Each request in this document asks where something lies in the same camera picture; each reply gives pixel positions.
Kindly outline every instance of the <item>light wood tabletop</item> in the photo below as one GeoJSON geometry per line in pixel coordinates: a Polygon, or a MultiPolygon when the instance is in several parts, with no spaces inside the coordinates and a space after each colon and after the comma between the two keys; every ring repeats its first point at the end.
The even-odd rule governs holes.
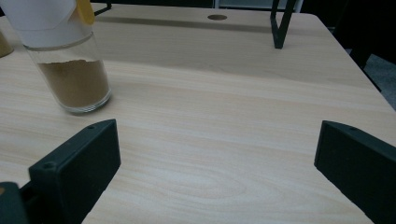
{"type": "Polygon", "coordinates": [[[396,146],[396,114],[317,17],[275,49],[269,12],[114,5],[93,26],[113,95],[79,116],[0,29],[0,181],[116,119],[122,165],[84,223],[372,223],[314,166],[320,125],[396,146]]]}

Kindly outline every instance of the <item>transparent glass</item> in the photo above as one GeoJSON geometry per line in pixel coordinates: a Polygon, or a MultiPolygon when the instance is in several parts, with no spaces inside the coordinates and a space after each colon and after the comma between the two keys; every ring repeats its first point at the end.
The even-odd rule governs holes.
{"type": "Polygon", "coordinates": [[[93,34],[77,43],[56,48],[25,47],[65,110],[89,112],[110,98],[106,70],[93,34]]]}
{"type": "Polygon", "coordinates": [[[10,54],[14,49],[8,44],[6,38],[0,31],[0,58],[10,54]]]}

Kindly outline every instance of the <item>yellow tab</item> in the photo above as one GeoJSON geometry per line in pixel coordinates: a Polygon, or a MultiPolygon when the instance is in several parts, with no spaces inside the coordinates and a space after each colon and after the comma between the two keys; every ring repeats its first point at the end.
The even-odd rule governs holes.
{"type": "Polygon", "coordinates": [[[77,11],[82,22],[92,25],[95,21],[95,15],[90,0],[77,0],[77,11]]]}

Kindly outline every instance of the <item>spice jar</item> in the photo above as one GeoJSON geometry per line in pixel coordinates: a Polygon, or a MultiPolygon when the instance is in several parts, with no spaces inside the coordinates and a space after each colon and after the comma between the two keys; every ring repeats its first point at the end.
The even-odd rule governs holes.
{"type": "Polygon", "coordinates": [[[6,38],[0,31],[0,58],[10,54],[14,49],[8,44],[6,38]]]}
{"type": "Polygon", "coordinates": [[[107,102],[89,0],[0,0],[0,7],[61,107],[81,113],[107,102]]]}

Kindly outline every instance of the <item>white lid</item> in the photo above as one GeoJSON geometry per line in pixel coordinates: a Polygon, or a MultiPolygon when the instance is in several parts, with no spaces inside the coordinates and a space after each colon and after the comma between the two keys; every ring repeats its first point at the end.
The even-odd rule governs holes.
{"type": "Polygon", "coordinates": [[[0,0],[23,45],[51,48],[79,41],[91,34],[76,10],[76,0],[0,0]]]}

